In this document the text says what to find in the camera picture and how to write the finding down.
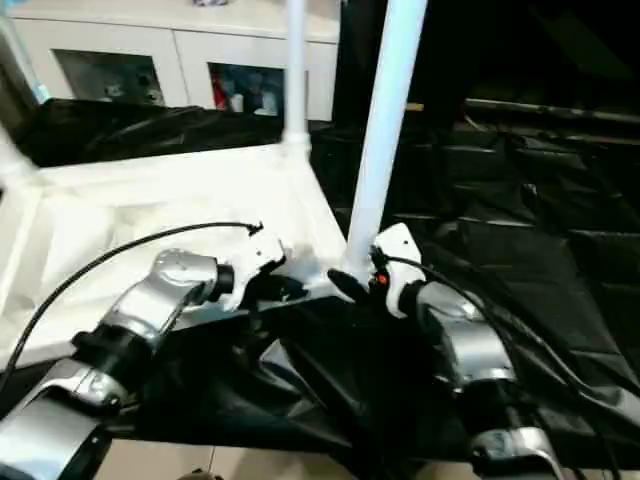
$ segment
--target black cable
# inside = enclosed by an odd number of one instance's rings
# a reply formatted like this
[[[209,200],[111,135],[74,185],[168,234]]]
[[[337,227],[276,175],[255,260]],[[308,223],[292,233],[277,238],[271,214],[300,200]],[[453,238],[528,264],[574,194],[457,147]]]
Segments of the black cable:
[[[40,306],[36,309],[34,314],[31,316],[31,319],[25,326],[24,330],[20,334],[20,338],[18,339],[18,343],[16,343],[11,356],[7,362],[7,366],[5,367],[4,373],[2,374],[2,378],[0,378],[0,396],[3,394],[5,388],[9,383],[9,379],[15,372],[16,366],[18,364],[18,360],[20,359],[20,355],[24,350],[24,347],[27,343],[27,340],[33,333],[34,328],[40,321],[40,318],[45,314],[45,312],[49,309],[49,307],[55,302],[60,295],[62,295],[71,285],[77,282],[84,275],[89,273],[94,268],[102,265],[106,261],[111,258],[119,255],[127,250],[131,250],[145,243],[153,242],[154,240],[159,240],[164,237],[169,237],[172,235],[177,235],[179,233],[189,232],[191,230],[202,230],[205,228],[222,228],[222,227],[231,227],[231,228],[246,228],[249,231],[249,234],[254,234],[262,229],[262,226],[251,225],[249,223],[242,222],[207,222],[207,223],[196,223],[192,225],[185,225],[182,227],[171,228],[169,230],[165,230],[158,233],[153,233],[151,235],[147,235],[137,240],[133,240],[129,243],[125,243],[124,245],[120,245],[108,252],[103,253],[98,258],[92,260],[90,263],[86,264],[84,267],[79,269],[73,275],[69,276],[66,280],[64,280],[60,285],[58,285],[53,292],[40,304]]]
[[[413,261],[413,260],[410,260],[410,259],[407,259],[407,258],[393,257],[393,256],[385,255],[379,249],[376,249],[372,254],[372,256],[376,256],[376,255],[378,255],[379,258],[381,258],[382,260],[385,260],[387,262],[404,263],[406,265],[409,265],[409,266],[412,266],[412,267],[417,268],[419,270],[422,270],[426,274],[430,275],[436,281],[442,283],[443,285],[446,285],[447,287],[451,288],[456,293],[458,293],[459,295],[464,297],[475,308],[477,308],[478,311],[480,313],[482,313],[482,315],[487,320],[491,320],[493,318],[492,316],[488,315],[487,309],[484,307],[484,305],[482,305],[478,300],[473,298],[472,295],[469,295],[469,293],[467,293],[464,289],[460,288],[454,282],[449,280],[442,273],[440,273],[440,272],[438,272],[438,271],[436,271],[436,270],[434,270],[434,269],[432,269],[430,267],[427,267],[426,265],[423,265],[420,262],[416,262],[416,261]],[[499,328],[500,327],[498,325],[493,325],[493,326],[495,328]],[[524,325],[522,322],[519,322],[518,330],[520,330],[520,333],[523,333],[524,335],[526,335],[527,337],[529,337],[530,339],[535,341],[536,344],[538,344],[540,347],[542,347],[543,350],[551,357],[551,359],[556,364],[556,366],[559,367],[560,370],[561,370],[560,376],[565,381],[565,383],[567,384],[567,386],[569,387],[571,392],[574,394],[574,396],[576,396],[578,401],[589,401],[589,402],[592,402],[592,403],[596,403],[596,405],[597,405],[597,402],[594,400],[594,397],[597,398],[597,396],[598,396],[597,393],[594,392],[593,389],[589,385],[584,383],[584,381],[571,369],[571,367],[569,365],[567,365],[564,362],[564,360],[562,360],[560,355],[558,355],[558,353],[549,345],[549,343],[547,343],[547,341],[545,341],[536,332],[534,332],[528,326]],[[594,431],[594,434],[595,434],[596,438],[598,439],[598,441],[602,445],[602,447],[603,447],[603,449],[604,449],[604,451],[605,451],[605,453],[607,455],[607,458],[609,459],[609,461],[611,463],[611,467],[610,468],[611,468],[611,474],[612,474],[613,479],[614,480],[620,480],[620,478],[621,478],[620,469],[618,467],[618,462],[616,460],[615,453],[613,452],[613,449],[609,445],[609,442],[606,440],[606,438],[604,437],[604,435],[600,431],[599,426],[597,426],[598,422],[595,421],[593,418],[587,419],[586,416],[585,416],[585,420],[587,420],[587,423],[591,426],[591,429]]]

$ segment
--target black tarp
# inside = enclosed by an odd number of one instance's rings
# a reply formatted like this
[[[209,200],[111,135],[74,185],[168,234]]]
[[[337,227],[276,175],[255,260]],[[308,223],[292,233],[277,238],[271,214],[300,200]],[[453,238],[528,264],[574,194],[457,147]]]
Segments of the black tarp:
[[[452,275],[464,277],[455,257],[500,278],[593,385],[640,389],[637,149],[405,127],[385,225],[406,222],[425,259]],[[54,101],[19,146],[50,166],[268,143],[280,131],[278,119],[197,108]],[[343,228],[362,137],[359,128],[312,126],[312,165]],[[324,451],[368,459],[372,468],[374,456],[464,458],[467,439],[414,327],[331,298],[267,312],[260,329],[245,318],[174,333],[139,407],[114,429],[151,440]],[[594,416],[585,421],[575,397],[527,348],[515,346],[520,373],[561,460],[608,467]],[[18,375],[14,395],[41,371]],[[637,431],[596,418],[620,465],[640,468]]]

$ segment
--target glass cabinet door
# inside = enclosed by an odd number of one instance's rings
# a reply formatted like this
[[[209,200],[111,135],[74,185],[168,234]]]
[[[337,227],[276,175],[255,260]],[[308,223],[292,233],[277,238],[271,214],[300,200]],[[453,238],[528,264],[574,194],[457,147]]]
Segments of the glass cabinet door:
[[[286,40],[183,31],[175,36],[192,104],[284,115]],[[337,47],[314,42],[306,47],[307,118],[330,120]]]
[[[171,30],[31,19],[14,25],[52,97],[188,104]]]
[[[284,70],[208,63],[217,110],[256,115],[284,115]]]
[[[165,105],[149,56],[59,49],[53,53],[79,100]]]

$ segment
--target tile floor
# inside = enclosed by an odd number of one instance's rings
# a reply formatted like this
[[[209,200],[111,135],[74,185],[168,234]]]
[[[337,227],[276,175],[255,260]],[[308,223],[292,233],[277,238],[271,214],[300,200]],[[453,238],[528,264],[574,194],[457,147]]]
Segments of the tile floor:
[[[197,447],[151,442],[114,442],[96,480],[178,480],[201,469],[224,480],[348,480],[349,473],[324,455]],[[589,480],[603,477],[587,472]],[[417,480],[473,480],[471,468],[462,463],[434,463]],[[628,472],[624,480],[640,480],[640,472]]]

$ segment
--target silver robotic arm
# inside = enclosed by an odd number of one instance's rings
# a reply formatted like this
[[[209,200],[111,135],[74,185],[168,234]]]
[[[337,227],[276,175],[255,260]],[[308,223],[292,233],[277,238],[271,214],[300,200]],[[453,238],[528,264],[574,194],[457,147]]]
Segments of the silver robotic arm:
[[[226,263],[183,250],[162,252],[93,332],[76,335],[76,352],[57,362],[0,422],[0,480],[92,478],[111,443],[101,418],[116,414],[142,386],[182,311],[206,301],[235,310],[249,281],[284,261],[280,241],[265,230]]]
[[[374,244],[387,258],[421,262],[404,224],[382,232]],[[417,320],[433,347],[436,375],[451,389],[471,437],[476,474],[485,479],[563,479],[536,406],[518,382],[502,339],[478,308],[481,300],[427,279],[406,263],[387,262],[373,278],[378,288],[383,285],[387,310]]]

